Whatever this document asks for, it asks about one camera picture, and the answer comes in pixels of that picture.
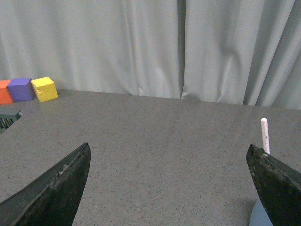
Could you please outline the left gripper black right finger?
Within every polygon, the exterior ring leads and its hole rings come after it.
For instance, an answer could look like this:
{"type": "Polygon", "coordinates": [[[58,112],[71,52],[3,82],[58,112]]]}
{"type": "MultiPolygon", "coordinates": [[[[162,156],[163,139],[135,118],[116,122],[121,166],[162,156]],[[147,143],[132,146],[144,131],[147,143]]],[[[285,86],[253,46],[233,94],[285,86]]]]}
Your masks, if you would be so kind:
{"type": "Polygon", "coordinates": [[[250,145],[246,161],[271,224],[299,226],[301,174],[255,145],[250,145]]]}

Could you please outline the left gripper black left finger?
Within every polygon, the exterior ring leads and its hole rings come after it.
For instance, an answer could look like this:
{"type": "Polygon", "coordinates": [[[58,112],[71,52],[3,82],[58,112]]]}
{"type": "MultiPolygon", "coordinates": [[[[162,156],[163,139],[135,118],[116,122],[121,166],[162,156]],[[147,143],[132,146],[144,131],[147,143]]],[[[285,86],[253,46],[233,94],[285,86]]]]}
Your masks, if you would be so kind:
{"type": "Polygon", "coordinates": [[[90,169],[84,143],[0,204],[2,226],[71,226],[90,169]]]}

